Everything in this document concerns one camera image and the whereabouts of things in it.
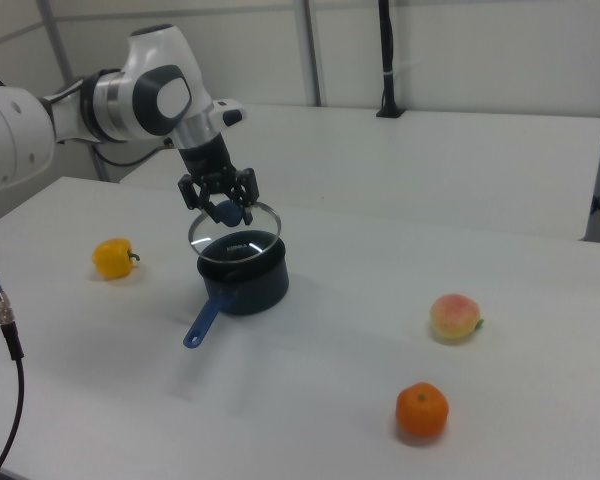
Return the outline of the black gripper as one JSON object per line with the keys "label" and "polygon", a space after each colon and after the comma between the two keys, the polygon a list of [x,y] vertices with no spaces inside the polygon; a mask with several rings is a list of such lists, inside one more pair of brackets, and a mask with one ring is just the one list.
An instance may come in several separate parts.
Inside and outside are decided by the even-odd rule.
{"label": "black gripper", "polygon": [[258,201],[258,184],[252,168],[237,170],[221,134],[203,145],[179,149],[187,169],[178,188],[189,210],[200,210],[215,223],[219,222],[211,195],[225,195],[239,208],[245,225],[253,221],[252,208]]}

